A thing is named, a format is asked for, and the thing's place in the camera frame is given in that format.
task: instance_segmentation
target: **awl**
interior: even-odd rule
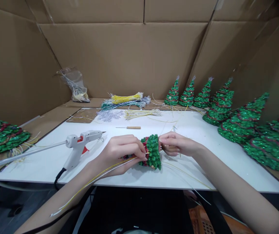
[[[140,126],[127,126],[127,127],[116,127],[116,128],[141,129]]]

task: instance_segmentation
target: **green christmas tree ornament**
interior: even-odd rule
[[[0,153],[19,146],[29,137],[30,133],[23,131],[17,125],[0,120]]]
[[[161,170],[161,159],[160,159],[160,153],[159,153],[159,138],[158,135],[151,135],[144,137],[140,140],[141,143],[144,145],[146,152],[146,158],[147,161],[139,162],[139,165],[141,166],[149,166],[152,169],[159,169]],[[133,155],[125,155],[123,159],[128,159],[130,157],[135,156]]]
[[[214,103],[216,102],[216,98],[224,96],[229,91],[229,86],[232,81],[233,81],[233,78],[230,77],[228,79],[228,81],[224,84],[224,86],[215,93],[215,95],[210,100],[210,106],[214,105]]]
[[[279,120],[257,128],[258,136],[244,145],[248,155],[260,164],[279,171]]]
[[[232,98],[234,91],[225,92],[223,97],[216,97],[213,107],[211,107],[202,119],[209,124],[220,126],[230,117]]]
[[[170,106],[176,106],[178,103],[178,79],[179,76],[177,76],[175,83],[173,84],[173,87],[170,89],[169,93],[167,94],[164,103]]]
[[[178,104],[181,106],[192,106],[193,100],[194,100],[194,80],[196,76],[194,76],[189,84],[188,87],[186,87],[183,94],[180,96]]]
[[[226,139],[239,144],[244,144],[252,137],[255,137],[255,127],[260,119],[268,96],[269,93],[265,93],[258,99],[254,100],[253,104],[248,103],[240,108],[239,112],[220,125],[218,128],[219,134]]]
[[[210,77],[201,92],[195,97],[193,105],[198,108],[206,108],[209,106],[209,97],[211,91],[211,84],[214,78]]]

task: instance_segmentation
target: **white table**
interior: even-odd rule
[[[177,128],[177,133],[205,145],[257,191],[279,193],[278,180],[250,158],[238,144],[220,136],[217,132],[217,127],[206,123],[198,112],[193,111],[163,111],[160,117],[145,116],[132,120],[125,120],[121,117],[120,119],[112,120],[112,122],[102,122],[97,120],[97,117],[92,123],[64,122],[41,139],[37,145],[47,146],[58,143],[64,141],[69,134],[79,136],[81,132],[87,130],[106,131],[103,134],[104,142],[98,140],[88,143],[86,147],[90,151],[82,155],[79,165],[73,170],[65,172],[58,181],[59,183],[67,183],[103,150],[111,137],[133,134],[141,139],[151,134],[160,135],[169,132],[174,125]],[[141,126],[142,129],[116,128],[124,126]],[[8,165],[0,172],[0,180],[53,183],[70,152],[71,149],[61,145],[33,154],[23,162],[13,162]],[[180,168],[215,189],[192,158],[184,155],[170,158],[162,153],[161,160]],[[101,179],[96,184],[135,188],[208,190],[203,184],[166,163],[162,163],[161,171],[136,165],[123,175]]]

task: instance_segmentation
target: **cardboard wall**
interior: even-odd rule
[[[195,93],[213,76],[211,95],[229,77],[234,80],[233,109],[264,92],[270,93],[261,123],[279,117],[279,17],[268,22],[212,21],[206,31],[188,82]]]
[[[0,10],[0,119],[23,124],[70,99],[37,24]]]
[[[244,104],[240,96],[253,99],[269,92],[261,123],[279,118],[279,27],[246,67],[238,72],[232,88],[236,90],[239,105]]]
[[[267,21],[279,16],[279,1],[218,0],[213,21]]]
[[[177,75],[182,92],[207,23],[41,24],[62,67],[76,66],[88,94],[139,91],[166,96]]]
[[[38,23],[143,22],[144,0],[26,0]]]
[[[209,22],[217,0],[145,0],[145,22]]]
[[[10,12],[29,20],[35,20],[25,0],[0,0],[0,10]]]

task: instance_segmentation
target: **sequin christmas tree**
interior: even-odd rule
[[[259,163],[279,171],[279,120],[257,128],[259,136],[244,145],[244,150]]]
[[[30,133],[23,131],[17,125],[0,120],[0,153],[19,146],[29,137]]]
[[[214,103],[216,102],[216,98],[220,98],[224,96],[229,91],[229,86],[231,82],[233,81],[233,78],[229,78],[228,81],[224,84],[224,86],[218,90],[213,97],[210,99],[210,106],[214,106]]]
[[[209,106],[209,97],[211,91],[211,83],[214,78],[210,77],[201,92],[194,99],[194,106],[198,108],[206,108]]]
[[[151,135],[144,137],[140,140],[141,143],[144,145],[146,152],[146,158],[147,161],[139,162],[139,165],[141,166],[149,166],[152,169],[159,169],[161,170],[161,159],[160,159],[160,153],[159,153],[159,138],[158,135]],[[125,155],[123,159],[128,159],[130,157],[135,156],[133,155]]]
[[[234,91],[227,91],[223,96],[217,96],[213,107],[206,112],[202,119],[209,124],[220,126],[230,117],[233,95]]]
[[[179,76],[176,78],[173,87],[170,89],[169,93],[167,94],[164,103],[170,106],[176,106],[178,103],[178,79]]]
[[[192,106],[194,100],[194,80],[196,76],[194,76],[189,84],[189,86],[185,89],[183,94],[180,96],[178,104],[181,106]]]
[[[255,127],[268,99],[269,93],[240,108],[230,119],[218,128],[219,134],[226,139],[243,144],[256,135]]]

